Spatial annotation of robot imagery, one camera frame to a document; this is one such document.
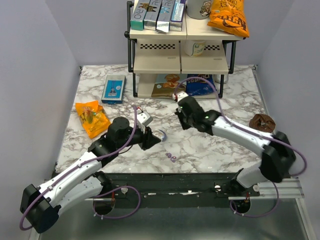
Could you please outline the lavender earbud charging case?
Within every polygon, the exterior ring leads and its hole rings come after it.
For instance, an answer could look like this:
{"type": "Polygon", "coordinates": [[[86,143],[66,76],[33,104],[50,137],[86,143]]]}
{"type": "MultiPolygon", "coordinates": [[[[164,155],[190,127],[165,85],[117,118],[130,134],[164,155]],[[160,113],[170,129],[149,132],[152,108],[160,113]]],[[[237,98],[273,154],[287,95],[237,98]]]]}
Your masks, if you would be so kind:
{"type": "Polygon", "coordinates": [[[167,134],[162,130],[159,130],[159,131],[162,134],[161,141],[162,142],[166,141],[167,140],[167,134]]]}

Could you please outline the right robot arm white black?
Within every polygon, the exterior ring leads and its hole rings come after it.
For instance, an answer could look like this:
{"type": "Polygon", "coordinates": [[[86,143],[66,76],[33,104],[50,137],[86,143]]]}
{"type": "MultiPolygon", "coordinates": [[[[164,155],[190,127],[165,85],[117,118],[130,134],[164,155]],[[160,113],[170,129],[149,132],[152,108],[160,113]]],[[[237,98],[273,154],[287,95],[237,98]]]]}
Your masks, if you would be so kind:
{"type": "Polygon", "coordinates": [[[197,100],[185,92],[173,94],[172,98],[177,102],[175,114],[183,130],[195,128],[230,140],[261,158],[260,163],[240,169],[227,185],[228,191],[241,196],[255,184],[280,183],[288,177],[296,155],[286,134],[262,132],[237,124],[216,110],[204,111],[197,100]]]}

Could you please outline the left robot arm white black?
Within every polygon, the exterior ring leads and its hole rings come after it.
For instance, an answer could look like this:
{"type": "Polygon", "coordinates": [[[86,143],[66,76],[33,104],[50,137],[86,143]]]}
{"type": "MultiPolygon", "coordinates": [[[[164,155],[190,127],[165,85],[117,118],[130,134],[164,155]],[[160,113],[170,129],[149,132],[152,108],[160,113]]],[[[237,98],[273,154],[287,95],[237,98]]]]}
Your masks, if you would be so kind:
{"type": "Polygon", "coordinates": [[[28,185],[22,193],[20,212],[39,234],[50,229],[62,213],[78,202],[99,196],[107,197],[111,191],[110,181],[100,169],[118,157],[122,149],[138,145],[148,150],[164,141],[166,134],[152,131],[152,121],[144,113],[137,115],[134,125],[125,117],[117,117],[107,132],[94,141],[88,150],[71,166],[38,187],[28,185]]]}

